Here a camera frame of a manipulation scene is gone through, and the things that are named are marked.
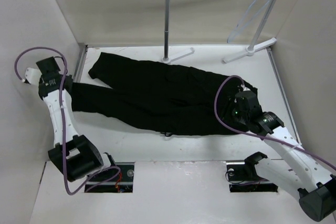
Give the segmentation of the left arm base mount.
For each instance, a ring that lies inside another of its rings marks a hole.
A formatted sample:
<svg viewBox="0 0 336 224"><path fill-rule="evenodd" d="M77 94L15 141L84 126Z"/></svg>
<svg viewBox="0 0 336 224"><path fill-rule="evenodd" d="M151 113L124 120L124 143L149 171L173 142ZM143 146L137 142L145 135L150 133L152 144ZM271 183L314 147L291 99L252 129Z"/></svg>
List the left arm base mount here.
<svg viewBox="0 0 336 224"><path fill-rule="evenodd" d="M90 179L84 188L85 193L132 193L135 163L116 163L120 168L101 172Z"/></svg>

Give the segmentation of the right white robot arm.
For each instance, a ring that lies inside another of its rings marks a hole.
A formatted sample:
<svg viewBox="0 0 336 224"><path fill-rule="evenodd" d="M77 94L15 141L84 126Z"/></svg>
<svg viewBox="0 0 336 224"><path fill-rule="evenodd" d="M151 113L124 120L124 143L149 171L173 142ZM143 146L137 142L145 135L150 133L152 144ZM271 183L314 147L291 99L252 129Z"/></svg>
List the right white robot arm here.
<svg viewBox="0 0 336 224"><path fill-rule="evenodd" d="M226 176L240 188L268 181L298 201L303 212L320 222L335 211L335 174L306 152L273 112L264 112L257 95L242 91L228 100L227 111L235 123L263 140L288 165L284 168L266 154L255 152L237 165L227 165Z"/></svg>

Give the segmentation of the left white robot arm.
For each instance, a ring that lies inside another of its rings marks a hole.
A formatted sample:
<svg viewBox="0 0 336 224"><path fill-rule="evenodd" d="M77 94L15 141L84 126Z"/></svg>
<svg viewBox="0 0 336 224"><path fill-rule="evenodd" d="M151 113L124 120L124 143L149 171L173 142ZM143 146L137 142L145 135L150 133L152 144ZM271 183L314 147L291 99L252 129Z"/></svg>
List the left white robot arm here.
<svg viewBox="0 0 336 224"><path fill-rule="evenodd" d="M118 168L103 158L84 135L80 135L75 126L71 108L72 77L62 80L60 68L54 57L36 63L41 72L38 94L48 108L53 132L54 147L48 151L48 157L56 168L73 182L100 170L106 181L113 181L118 175Z"/></svg>

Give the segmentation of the light blue plastic hanger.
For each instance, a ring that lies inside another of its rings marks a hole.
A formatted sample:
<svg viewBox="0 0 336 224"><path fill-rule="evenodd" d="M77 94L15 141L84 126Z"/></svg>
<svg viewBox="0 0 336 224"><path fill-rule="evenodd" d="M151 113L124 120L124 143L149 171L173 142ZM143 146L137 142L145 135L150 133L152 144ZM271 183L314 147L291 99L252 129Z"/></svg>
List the light blue plastic hanger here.
<svg viewBox="0 0 336 224"><path fill-rule="evenodd" d="M268 6L270 0L253 0L245 13L238 21L236 27L227 38L227 43L232 43L239 37L243 31L259 16L259 14Z"/></svg>

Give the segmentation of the white metal clothes rack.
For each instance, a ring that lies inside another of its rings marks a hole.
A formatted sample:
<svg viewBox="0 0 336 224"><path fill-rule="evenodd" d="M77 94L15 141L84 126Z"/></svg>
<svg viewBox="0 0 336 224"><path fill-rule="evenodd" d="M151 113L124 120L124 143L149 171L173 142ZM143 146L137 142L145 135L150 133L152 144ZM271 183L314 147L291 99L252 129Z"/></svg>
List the white metal clothes rack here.
<svg viewBox="0 0 336 224"><path fill-rule="evenodd" d="M182 59L186 56L192 55L195 52L194 48L188 49L185 53L175 54L173 56L169 56L169 24L170 24L170 2L171 0L165 0L165 14L164 14L164 54L162 58L163 63L172 63L179 59ZM275 37L266 40L262 43L258 43L257 40L270 16L270 13L276 3L276 0L267 0L267 3L263 6L266 9L260 24L250 42L250 44L243 50L238 53L226 56L222 59L224 63L230 63L232 61L238 60L240 58L246 56L253 56L256 52L263 50L271 45L274 45L277 41Z"/></svg>

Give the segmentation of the black trousers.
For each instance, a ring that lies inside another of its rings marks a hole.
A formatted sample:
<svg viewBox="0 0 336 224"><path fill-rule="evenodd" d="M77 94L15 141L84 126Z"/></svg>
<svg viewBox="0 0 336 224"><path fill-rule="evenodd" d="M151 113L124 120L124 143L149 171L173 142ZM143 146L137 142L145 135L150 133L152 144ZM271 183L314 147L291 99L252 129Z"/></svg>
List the black trousers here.
<svg viewBox="0 0 336 224"><path fill-rule="evenodd" d="M89 76L103 86L72 85L72 109L116 118L167 136L234 135L223 120L237 78L181 65L101 53Z"/></svg>

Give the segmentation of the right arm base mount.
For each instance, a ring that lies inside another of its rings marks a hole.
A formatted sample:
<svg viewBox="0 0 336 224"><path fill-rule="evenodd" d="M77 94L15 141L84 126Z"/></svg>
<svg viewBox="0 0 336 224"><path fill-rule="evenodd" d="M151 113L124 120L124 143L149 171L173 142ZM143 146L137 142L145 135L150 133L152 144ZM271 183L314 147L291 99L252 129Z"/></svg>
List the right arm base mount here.
<svg viewBox="0 0 336 224"><path fill-rule="evenodd" d="M254 175L244 161L227 162L225 178L231 193L277 193L278 186Z"/></svg>

